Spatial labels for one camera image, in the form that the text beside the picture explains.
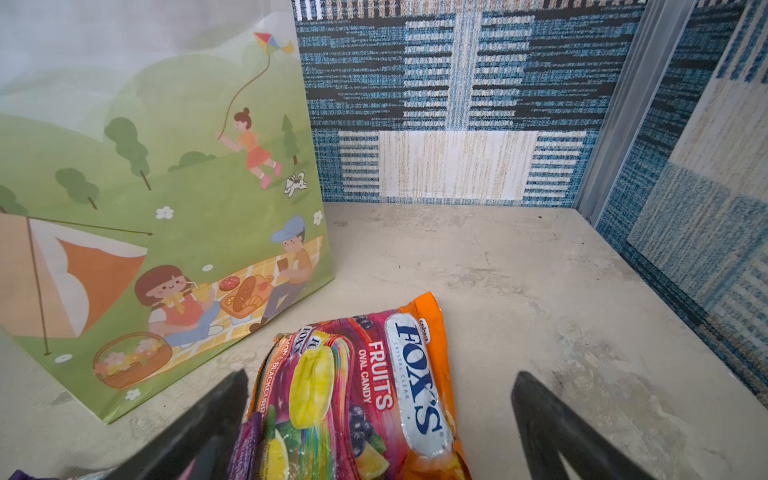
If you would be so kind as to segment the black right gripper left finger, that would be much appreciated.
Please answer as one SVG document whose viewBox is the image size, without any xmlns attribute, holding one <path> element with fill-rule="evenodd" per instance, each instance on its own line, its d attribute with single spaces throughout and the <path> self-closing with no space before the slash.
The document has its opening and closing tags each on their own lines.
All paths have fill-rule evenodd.
<svg viewBox="0 0 768 480">
<path fill-rule="evenodd" d="M 233 372 L 109 479 L 226 479 L 248 395 L 243 370 Z"/>
</svg>

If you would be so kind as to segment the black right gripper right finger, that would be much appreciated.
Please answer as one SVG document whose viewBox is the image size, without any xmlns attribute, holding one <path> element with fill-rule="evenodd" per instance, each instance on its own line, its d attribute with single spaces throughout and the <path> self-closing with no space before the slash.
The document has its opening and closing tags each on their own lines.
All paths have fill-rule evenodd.
<svg viewBox="0 0 768 480">
<path fill-rule="evenodd" d="M 530 372 L 518 373 L 511 404 L 533 479 L 567 479 L 565 464 L 581 479 L 651 477 Z"/>
</svg>

